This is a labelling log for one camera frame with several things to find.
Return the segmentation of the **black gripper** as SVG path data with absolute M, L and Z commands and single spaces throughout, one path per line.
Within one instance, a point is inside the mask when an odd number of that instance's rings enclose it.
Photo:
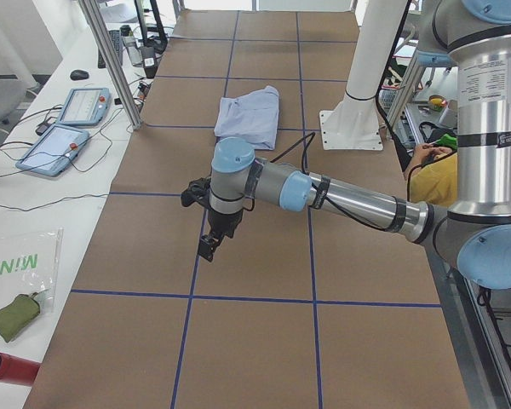
M 243 214 L 243 209 L 232 214 L 224 214 L 210 209 L 208 215 L 210 232 L 199 238 L 198 255 L 206 261 L 212 262 L 215 251 L 221 245 L 224 238 L 232 239 L 234 237 L 235 230 L 242 221 Z

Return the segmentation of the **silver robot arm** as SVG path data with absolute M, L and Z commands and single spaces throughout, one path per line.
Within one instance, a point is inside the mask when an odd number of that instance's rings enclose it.
M 448 208 L 373 192 L 258 158 L 247 141 L 221 140 L 210 177 L 182 203 L 209 212 L 198 254 L 211 260 L 241 222 L 244 201 L 307 207 L 400 233 L 431 247 L 463 277 L 511 288 L 511 1 L 433 1 L 422 12 L 419 49 L 443 51 L 458 67 L 457 194 Z

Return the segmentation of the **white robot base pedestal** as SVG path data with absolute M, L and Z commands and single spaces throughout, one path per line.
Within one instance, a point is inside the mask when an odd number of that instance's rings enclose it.
M 401 0 L 368 2 L 344 97 L 334 110 L 319 113 L 325 150 L 383 149 L 376 98 L 409 7 Z

